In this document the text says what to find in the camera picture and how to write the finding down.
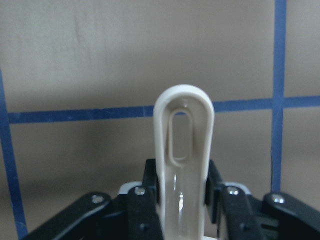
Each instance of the blue grid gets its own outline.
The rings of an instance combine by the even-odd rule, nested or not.
[[[272,98],[213,102],[216,113],[272,110],[271,132],[271,190],[281,189],[283,113],[285,108],[320,107],[320,96],[284,97],[286,51],[286,0],[275,0],[274,57]],[[0,139],[11,198],[14,221],[19,239],[27,233],[27,225],[20,192],[10,124],[53,123],[123,118],[152,117],[153,106],[132,106],[104,109],[34,111],[8,113],[3,79],[0,72]]]

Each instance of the screw head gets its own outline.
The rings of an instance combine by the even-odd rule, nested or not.
[[[272,194],[271,199],[276,204],[284,204],[285,203],[284,197],[281,196],[280,194]]]
[[[238,195],[239,194],[239,190],[235,186],[228,186],[226,188],[226,190],[228,191],[228,194],[230,194],[230,195]]]
[[[143,194],[146,193],[146,190],[145,190],[145,188],[142,187],[142,186],[136,186],[136,187],[134,188],[134,193],[135,193],[136,195],[143,195]]]
[[[99,203],[101,203],[103,200],[104,200],[104,197],[103,197],[103,196],[100,196],[100,195],[93,195],[93,196],[92,196],[92,202],[93,202],[94,204],[99,204]]]

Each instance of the glossy white surface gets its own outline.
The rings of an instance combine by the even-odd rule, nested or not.
[[[189,142],[183,157],[174,154],[173,121],[188,117]],[[156,172],[159,179],[159,217],[166,240],[200,240],[204,235],[205,184],[208,175],[214,109],[208,95],[192,85],[164,91],[153,111]]]

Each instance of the white handle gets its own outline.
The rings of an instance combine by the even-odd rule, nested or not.
[[[189,150],[173,154],[173,118],[189,119]],[[201,240],[204,235],[205,185],[208,175],[214,108],[208,95],[192,85],[164,91],[153,110],[159,215],[165,240]]]

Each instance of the horizontal blue line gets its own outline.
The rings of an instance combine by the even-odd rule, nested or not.
[[[272,98],[213,102],[216,113],[272,109]],[[287,97],[284,108],[320,107],[320,96]],[[54,123],[88,120],[127,119],[153,116],[154,106],[129,106],[103,109],[31,111],[8,113],[10,124]]]

